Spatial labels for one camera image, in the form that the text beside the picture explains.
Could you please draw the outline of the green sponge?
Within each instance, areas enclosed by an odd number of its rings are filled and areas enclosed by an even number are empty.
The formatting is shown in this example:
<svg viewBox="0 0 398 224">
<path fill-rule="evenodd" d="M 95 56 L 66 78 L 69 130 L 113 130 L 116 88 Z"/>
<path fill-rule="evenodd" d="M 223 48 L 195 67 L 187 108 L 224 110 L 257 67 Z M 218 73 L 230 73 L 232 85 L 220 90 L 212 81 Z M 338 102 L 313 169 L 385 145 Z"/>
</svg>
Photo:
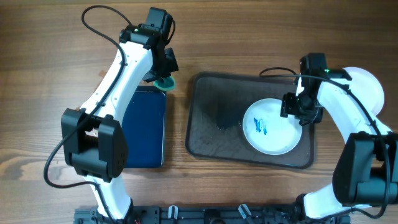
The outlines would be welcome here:
<svg viewBox="0 0 398 224">
<path fill-rule="evenodd" d="M 172 76 L 160 78 L 154 82 L 154 86 L 161 91 L 171 91 L 175 88 L 175 80 Z"/>
</svg>

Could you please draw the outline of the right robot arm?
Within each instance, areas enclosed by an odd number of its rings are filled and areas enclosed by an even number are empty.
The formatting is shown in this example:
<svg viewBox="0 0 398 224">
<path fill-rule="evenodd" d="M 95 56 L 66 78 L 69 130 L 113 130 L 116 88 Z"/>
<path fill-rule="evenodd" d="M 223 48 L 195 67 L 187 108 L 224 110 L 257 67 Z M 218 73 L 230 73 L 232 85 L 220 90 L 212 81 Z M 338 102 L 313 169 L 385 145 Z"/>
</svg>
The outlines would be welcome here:
<svg viewBox="0 0 398 224">
<path fill-rule="evenodd" d="M 362 68 L 329 69 L 322 53 L 300 59 L 296 82 L 280 115 L 305 126 L 319 123 L 327 111 L 345 142 L 331 184 L 301 196 L 302 220 L 322 222 L 350 212 L 380 218 L 397 203 L 397 134 L 377 118 L 384 105 L 380 82 Z"/>
</svg>

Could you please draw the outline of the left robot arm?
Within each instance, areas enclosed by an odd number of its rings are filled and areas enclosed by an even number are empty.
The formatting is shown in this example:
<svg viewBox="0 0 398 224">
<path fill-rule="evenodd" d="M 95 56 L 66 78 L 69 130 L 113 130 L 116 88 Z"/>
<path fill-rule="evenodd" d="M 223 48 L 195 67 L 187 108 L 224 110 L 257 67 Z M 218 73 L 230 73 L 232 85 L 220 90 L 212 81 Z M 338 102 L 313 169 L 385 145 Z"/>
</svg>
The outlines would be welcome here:
<svg viewBox="0 0 398 224">
<path fill-rule="evenodd" d="M 133 201 L 121 172 L 127 162 L 122 121 L 141 81 L 163 91 L 174 89 L 178 70 L 168 47 L 175 21 L 164 9 L 151 7 L 145 23 L 128 24 L 115 43 L 118 51 L 106 76 L 78 110 L 62 115 L 65 162 L 91 185 L 98 208 L 85 218 L 96 223 L 137 223 Z"/>
</svg>

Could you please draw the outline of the white plate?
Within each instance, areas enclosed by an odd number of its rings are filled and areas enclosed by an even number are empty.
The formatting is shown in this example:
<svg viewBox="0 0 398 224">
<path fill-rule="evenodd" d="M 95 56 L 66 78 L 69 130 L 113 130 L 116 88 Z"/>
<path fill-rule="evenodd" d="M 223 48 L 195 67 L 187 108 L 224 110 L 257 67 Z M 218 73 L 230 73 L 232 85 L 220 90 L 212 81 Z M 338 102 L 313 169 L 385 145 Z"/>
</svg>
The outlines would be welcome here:
<svg viewBox="0 0 398 224">
<path fill-rule="evenodd" d="M 253 103 L 243 117 L 243 133 L 257 151 L 277 156 L 290 152 L 300 141 L 302 127 L 294 116 L 282 117 L 282 101 L 265 98 Z"/>
<path fill-rule="evenodd" d="M 369 71 L 358 67 L 346 67 L 344 70 L 352 78 L 350 90 L 362 104 L 377 116 L 384 106 L 384 90 L 379 80 Z"/>
</svg>

